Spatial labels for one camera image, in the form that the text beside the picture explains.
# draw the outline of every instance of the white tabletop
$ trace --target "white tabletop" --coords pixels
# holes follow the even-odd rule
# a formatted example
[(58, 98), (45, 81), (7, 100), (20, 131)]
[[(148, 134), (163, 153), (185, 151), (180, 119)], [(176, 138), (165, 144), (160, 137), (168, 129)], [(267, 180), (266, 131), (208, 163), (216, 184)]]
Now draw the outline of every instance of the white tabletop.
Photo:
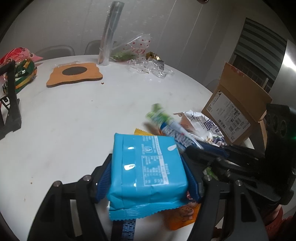
[[(46, 87), (57, 65), (96, 63), (96, 58), (71, 56), (44, 61), (38, 66), (36, 79), (18, 94), (22, 127), (0, 141), (0, 210), (20, 241), (27, 239), (52, 183), (76, 182), (91, 174), (112, 152), (114, 133), (147, 130), (145, 115), (154, 103), (161, 103), (168, 113), (200, 112), (212, 94), (173, 68), (173, 76), (159, 79), (117, 63), (99, 67), (104, 76), (101, 81)], [(97, 210), (109, 236), (112, 224), (106, 207), (104, 200)], [(155, 214), (137, 220), (136, 227), (135, 240), (183, 241), (192, 225), (170, 232)]]

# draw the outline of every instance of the silver metallic surface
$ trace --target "silver metallic surface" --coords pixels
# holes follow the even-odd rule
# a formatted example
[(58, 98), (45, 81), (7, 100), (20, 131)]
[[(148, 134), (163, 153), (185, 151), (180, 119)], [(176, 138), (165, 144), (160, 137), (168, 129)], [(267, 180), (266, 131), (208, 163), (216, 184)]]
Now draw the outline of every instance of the silver metallic surface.
[(55, 181), (55, 182), (53, 183), (54, 187), (58, 187), (58, 186), (61, 185), (61, 184), (62, 184), (61, 181)]
[(269, 92), (273, 104), (288, 105), (296, 109), (296, 46), (290, 40), (279, 74)]
[(208, 180), (208, 181), (211, 181), (213, 178), (212, 178), (212, 176), (210, 176), (210, 175), (205, 175), (205, 176), (204, 176), (204, 179), (206, 179), (206, 180)]
[(111, 4), (101, 40), (100, 53), (98, 59), (99, 65), (109, 64), (109, 59), (113, 46), (113, 35), (117, 28), (123, 7), (123, 2), (114, 1)]
[(242, 186), (242, 181), (241, 180), (236, 180), (235, 184), (238, 185), (239, 187)]
[(83, 181), (90, 181), (91, 180), (91, 175), (85, 175), (84, 177), (83, 177)]

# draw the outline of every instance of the metal screw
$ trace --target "metal screw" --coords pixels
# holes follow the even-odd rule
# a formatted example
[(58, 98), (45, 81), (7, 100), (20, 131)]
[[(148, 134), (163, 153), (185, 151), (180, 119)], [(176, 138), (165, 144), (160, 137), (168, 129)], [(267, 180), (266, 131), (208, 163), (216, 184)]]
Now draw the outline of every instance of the metal screw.
[(83, 181), (90, 181), (91, 180), (91, 175), (85, 175), (84, 177), (83, 177)]
[(212, 176), (210, 176), (210, 175), (205, 175), (205, 176), (204, 176), (204, 179), (206, 179), (206, 180), (208, 180), (208, 181), (211, 181), (213, 178), (212, 178)]
[(242, 186), (242, 181), (241, 180), (236, 180), (235, 184), (238, 185), (239, 187)]
[(61, 181), (55, 181), (53, 185), (54, 185), (54, 187), (58, 187), (61, 184), (62, 184)]

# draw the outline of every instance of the cardboard box flap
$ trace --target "cardboard box flap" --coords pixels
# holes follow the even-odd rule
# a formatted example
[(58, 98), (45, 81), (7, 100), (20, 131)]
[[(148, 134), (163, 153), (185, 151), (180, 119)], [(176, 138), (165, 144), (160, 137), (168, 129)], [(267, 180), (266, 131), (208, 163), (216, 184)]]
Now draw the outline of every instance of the cardboard box flap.
[(244, 106), (255, 121), (264, 117), (266, 104), (271, 103), (272, 98), (243, 72), (226, 63), (219, 84)]

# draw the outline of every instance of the open cardboard box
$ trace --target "open cardboard box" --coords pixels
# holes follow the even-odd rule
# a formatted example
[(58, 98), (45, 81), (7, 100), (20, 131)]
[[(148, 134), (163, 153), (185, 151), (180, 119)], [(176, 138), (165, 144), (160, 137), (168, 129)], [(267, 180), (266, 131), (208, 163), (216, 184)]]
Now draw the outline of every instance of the open cardboard box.
[(266, 146), (263, 117), (266, 104), (271, 101), (272, 98), (251, 78), (225, 63), (219, 85), (202, 113), (220, 128), (228, 144), (240, 145), (260, 128)]

